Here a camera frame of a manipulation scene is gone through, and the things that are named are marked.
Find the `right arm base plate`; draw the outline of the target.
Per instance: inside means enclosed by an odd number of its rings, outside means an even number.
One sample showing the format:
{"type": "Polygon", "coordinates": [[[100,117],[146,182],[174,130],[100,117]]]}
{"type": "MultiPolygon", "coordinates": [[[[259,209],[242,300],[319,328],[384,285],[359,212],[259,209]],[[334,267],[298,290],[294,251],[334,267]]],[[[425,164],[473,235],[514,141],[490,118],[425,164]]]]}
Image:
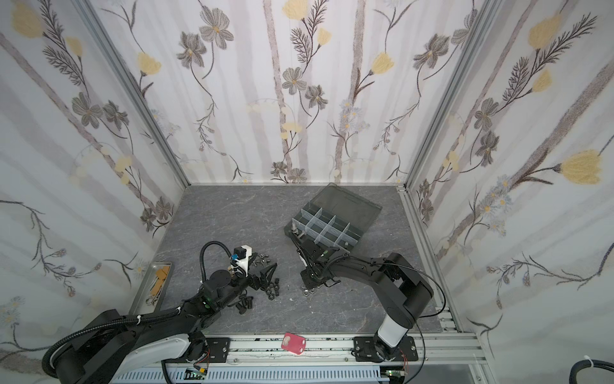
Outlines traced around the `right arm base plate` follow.
{"type": "Polygon", "coordinates": [[[351,355],[360,363],[404,363],[419,360],[414,339],[405,336],[396,347],[390,347],[377,336],[353,338],[351,355]]]}

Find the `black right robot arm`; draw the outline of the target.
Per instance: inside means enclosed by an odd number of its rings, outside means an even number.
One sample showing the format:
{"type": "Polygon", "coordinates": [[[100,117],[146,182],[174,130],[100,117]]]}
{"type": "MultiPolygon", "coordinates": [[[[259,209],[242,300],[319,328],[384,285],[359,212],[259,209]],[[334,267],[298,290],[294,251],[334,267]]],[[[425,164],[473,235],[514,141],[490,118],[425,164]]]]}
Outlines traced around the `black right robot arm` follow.
{"type": "Polygon", "coordinates": [[[301,278],[309,290],[336,284],[341,278],[370,286],[385,310],[385,319],[374,336],[374,348],[380,355],[399,350],[434,296],[433,279],[398,253],[364,258],[330,248],[305,259],[301,278]]]}

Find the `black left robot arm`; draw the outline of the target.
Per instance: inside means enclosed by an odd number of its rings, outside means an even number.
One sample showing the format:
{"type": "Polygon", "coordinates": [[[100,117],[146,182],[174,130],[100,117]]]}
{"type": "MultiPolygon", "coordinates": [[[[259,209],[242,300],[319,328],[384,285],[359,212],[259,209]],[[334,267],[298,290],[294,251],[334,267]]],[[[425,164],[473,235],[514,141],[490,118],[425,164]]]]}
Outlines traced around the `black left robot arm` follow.
{"type": "Polygon", "coordinates": [[[120,315],[107,310],[80,331],[60,339],[43,356],[42,369],[62,383],[109,383],[126,371],[156,361],[185,358],[197,361],[209,352],[203,331],[223,310],[243,305],[246,291],[265,291],[274,281],[277,264],[254,269],[259,254],[248,246],[230,251],[231,270],[208,275],[198,256],[201,285],[197,293],[172,309],[146,315],[120,315]]]}

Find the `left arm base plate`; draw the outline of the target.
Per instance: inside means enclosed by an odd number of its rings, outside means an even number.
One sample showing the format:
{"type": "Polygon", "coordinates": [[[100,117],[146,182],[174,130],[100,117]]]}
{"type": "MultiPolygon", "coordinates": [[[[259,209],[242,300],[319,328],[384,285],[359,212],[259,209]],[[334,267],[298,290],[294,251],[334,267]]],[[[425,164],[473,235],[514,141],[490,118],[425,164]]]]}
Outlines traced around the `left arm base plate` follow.
{"type": "Polygon", "coordinates": [[[188,363],[226,363],[231,338],[191,338],[183,357],[188,363]]]}

